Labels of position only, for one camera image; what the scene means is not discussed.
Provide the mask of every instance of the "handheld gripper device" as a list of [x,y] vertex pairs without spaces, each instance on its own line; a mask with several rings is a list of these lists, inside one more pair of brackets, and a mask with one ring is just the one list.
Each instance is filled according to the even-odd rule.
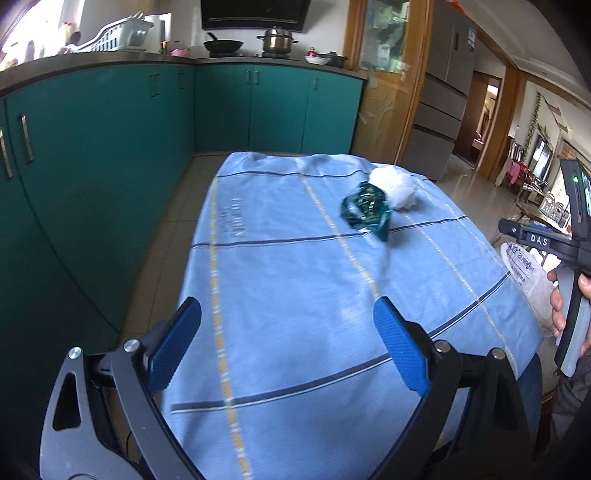
[[554,362],[566,376],[572,377],[591,319],[591,304],[577,283],[581,273],[591,275],[591,177],[579,160],[560,160],[560,168],[570,201],[572,238],[507,219],[499,221],[499,231],[562,260],[557,274],[566,326],[556,341]]

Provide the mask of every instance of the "range hood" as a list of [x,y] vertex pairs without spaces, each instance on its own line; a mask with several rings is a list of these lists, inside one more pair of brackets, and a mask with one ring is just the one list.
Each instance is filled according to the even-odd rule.
[[310,0],[201,0],[204,30],[280,27],[301,32]]

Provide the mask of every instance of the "pot lid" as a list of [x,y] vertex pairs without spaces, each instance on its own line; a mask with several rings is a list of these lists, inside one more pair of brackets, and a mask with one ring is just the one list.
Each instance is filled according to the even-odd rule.
[[289,30],[286,30],[285,28],[272,27],[269,30],[265,30],[266,37],[275,36],[275,35],[281,35],[284,37],[293,38],[291,36],[291,32]]

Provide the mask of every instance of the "blue towel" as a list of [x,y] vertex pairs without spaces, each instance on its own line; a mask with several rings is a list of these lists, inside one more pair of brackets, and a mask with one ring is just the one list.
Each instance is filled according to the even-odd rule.
[[341,219],[374,168],[234,153],[211,184],[179,299],[198,299],[202,324],[162,401],[208,480],[368,478],[419,401],[375,329],[380,296],[458,351],[504,349],[516,375],[536,352],[540,328],[509,271],[425,177],[387,243]]

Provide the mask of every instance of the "cabinet door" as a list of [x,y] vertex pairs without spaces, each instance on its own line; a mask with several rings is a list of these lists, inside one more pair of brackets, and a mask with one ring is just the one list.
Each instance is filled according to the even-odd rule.
[[178,112],[169,90],[178,86],[167,67],[174,68],[87,70],[8,98],[16,162],[41,226],[115,325],[125,317],[154,228],[191,158],[179,156],[171,140]]
[[363,80],[312,72],[303,153],[349,153]]
[[4,100],[0,128],[13,177],[0,150],[0,437],[35,470],[53,383],[75,345],[113,348],[116,332],[92,307],[56,257],[25,197]]
[[311,70],[273,65],[254,70],[250,150],[301,152]]
[[253,65],[195,68],[195,150],[246,151]]
[[164,143],[166,153],[161,159],[163,170],[170,167],[171,181],[176,182],[195,155],[195,127],[193,125],[194,71],[191,65],[161,65],[158,72],[163,77],[161,85],[165,134],[158,137]]

